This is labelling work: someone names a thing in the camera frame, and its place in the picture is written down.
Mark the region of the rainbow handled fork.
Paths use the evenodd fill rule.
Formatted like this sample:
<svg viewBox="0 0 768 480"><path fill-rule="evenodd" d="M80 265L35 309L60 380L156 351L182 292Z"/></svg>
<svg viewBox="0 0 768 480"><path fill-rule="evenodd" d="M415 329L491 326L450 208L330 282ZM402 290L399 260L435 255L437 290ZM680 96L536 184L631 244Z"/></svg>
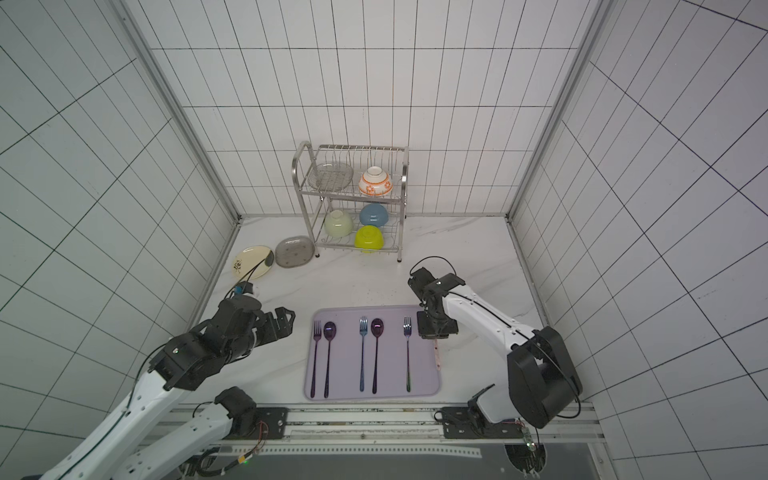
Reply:
<svg viewBox="0 0 768 480"><path fill-rule="evenodd" d="M406 341L406 391L411 392L410 339L412 335L412 319L410 317L405 317L403 320L403 332Z"/></svg>

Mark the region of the dark purple spoon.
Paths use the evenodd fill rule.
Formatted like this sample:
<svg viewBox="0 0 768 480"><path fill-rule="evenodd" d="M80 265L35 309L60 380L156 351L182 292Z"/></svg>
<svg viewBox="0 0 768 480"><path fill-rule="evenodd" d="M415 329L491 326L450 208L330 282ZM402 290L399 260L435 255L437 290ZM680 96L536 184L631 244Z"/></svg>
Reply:
<svg viewBox="0 0 768 480"><path fill-rule="evenodd" d="M378 358L379 358L379 339L384 332L384 322L381 318L375 318L371 324L371 332L375 338L374 371L372 380L372 393L378 393Z"/></svg>

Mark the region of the blue fork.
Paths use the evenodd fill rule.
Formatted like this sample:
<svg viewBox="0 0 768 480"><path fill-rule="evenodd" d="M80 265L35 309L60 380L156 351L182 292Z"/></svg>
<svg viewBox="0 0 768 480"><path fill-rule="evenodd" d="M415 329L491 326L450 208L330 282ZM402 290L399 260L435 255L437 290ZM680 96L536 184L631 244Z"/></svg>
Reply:
<svg viewBox="0 0 768 480"><path fill-rule="evenodd" d="M362 316L359 320L359 333L361 336L359 391L365 391L365 339L368 334L368 318Z"/></svg>

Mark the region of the lilac rectangular placemat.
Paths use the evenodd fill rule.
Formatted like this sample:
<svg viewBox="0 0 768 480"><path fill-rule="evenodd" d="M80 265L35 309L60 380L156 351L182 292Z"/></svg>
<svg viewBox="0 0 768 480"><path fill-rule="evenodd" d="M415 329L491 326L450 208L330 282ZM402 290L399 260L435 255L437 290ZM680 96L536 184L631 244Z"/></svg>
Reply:
<svg viewBox="0 0 768 480"><path fill-rule="evenodd" d="M419 307L416 305L363 306L336 309L322 309L315 312L310 324L310 345L304 382L304 394L310 401L336 400L383 400L387 398L429 397L438 393L441 387L440 373L436 369L433 341L418 335L417 326L412 326L410 339L411 392L406 391L406 341L403 320L410 317L417 320ZM365 339L365 391L359 391L361 336L359 320L368 318L368 334ZM379 339L378 393L372 393L374 371L375 338L371 324L375 318L384 322L384 332ZM312 361L314 352L313 321L320 320L322 338L319 342L316 368L316 395L310 397ZM326 370L327 342L323 335L324 324L333 321L337 333L331 346L330 394L323 397Z"/></svg>

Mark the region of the purple fork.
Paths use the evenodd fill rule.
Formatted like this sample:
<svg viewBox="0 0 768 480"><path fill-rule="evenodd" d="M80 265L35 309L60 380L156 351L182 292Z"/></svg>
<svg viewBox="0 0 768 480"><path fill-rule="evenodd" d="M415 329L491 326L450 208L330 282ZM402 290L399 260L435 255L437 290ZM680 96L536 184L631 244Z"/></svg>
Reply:
<svg viewBox="0 0 768 480"><path fill-rule="evenodd" d="M314 398L316 395L316 368L317 368L317 353L318 353L318 346L319 342L322 338L322 326L320 320L314 320L313 321L313 341L314 341L314 352L313 352L313 361L312 361L312 376L311 376L311 385L310 385L310 397Z"/></svg>

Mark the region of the pink handled silver spoon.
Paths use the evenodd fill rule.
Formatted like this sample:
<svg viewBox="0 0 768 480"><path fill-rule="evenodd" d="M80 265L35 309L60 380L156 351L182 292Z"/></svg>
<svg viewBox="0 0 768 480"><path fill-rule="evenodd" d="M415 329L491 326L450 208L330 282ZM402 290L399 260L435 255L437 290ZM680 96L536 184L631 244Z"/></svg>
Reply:
<svg viewBox="0 0 768 480"><path fill-rule="evenodd" d="M434 359L435 359L435 365L436 369L438 371L441 370L441 357L440 357L440 351L439 351L439 343L437 340L433 340L433 351L434 351Z"/></svg>

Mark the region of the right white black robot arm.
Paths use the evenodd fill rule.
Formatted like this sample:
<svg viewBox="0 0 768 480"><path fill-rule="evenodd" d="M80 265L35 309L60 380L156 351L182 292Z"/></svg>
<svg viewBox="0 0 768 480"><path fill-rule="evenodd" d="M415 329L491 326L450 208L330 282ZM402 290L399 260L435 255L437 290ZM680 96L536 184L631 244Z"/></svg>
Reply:
<svg viewBox="0 0 768 480"><path fill-rule="evenodd" d="M497 375L475 400L484 418L501 423L522 419L544 428L583 391L562 336L551 327L536 329L490 306L454 273L436 278L424 267L409 272L408 285L419 300L418 334L443 340L461 327L485 341L506 366L482 367Z"/></svg>

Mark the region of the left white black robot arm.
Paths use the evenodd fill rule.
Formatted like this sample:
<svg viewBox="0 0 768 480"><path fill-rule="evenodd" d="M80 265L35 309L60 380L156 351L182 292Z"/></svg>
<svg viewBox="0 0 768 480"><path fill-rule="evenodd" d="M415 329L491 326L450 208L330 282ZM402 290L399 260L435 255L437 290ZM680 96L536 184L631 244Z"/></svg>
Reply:
<svg viewBox="0 0 768 480"><path fill-rule="evenodd" d="M293 332L294 311L264 312L247 294L223 299L214 316L171 338L153 353L128 396L44 479L159 479L203 448L233 437L272 433L241 388L218 394L199 416L147 448L140 443L182 400L225 366Z"/></svg>

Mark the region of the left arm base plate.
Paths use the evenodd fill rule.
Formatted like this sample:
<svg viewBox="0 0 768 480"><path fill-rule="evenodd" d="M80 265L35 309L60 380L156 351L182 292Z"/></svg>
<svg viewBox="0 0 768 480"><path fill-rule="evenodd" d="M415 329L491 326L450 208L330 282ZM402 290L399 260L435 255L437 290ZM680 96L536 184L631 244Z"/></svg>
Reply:
<svg viewBox="0 0 768 480"><path fill-rule="evenodd" d="M224 410L230 425L224 441L281 440L285 436L289 409L285 407L252 408L230 413Z"/></svg>

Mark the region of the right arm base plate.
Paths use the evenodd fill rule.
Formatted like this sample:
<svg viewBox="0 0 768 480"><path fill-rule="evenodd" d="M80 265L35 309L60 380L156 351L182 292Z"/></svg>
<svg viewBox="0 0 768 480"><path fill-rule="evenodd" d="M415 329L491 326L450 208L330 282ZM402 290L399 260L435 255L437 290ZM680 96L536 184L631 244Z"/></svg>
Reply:
<svg viewBox="0 0 768 480"><path fill-rule="evenodd" d="M443 407L433 418L443 428L443 436L454 440L521 440L520 426L513 422L491 423L477 408Z"/></svg>

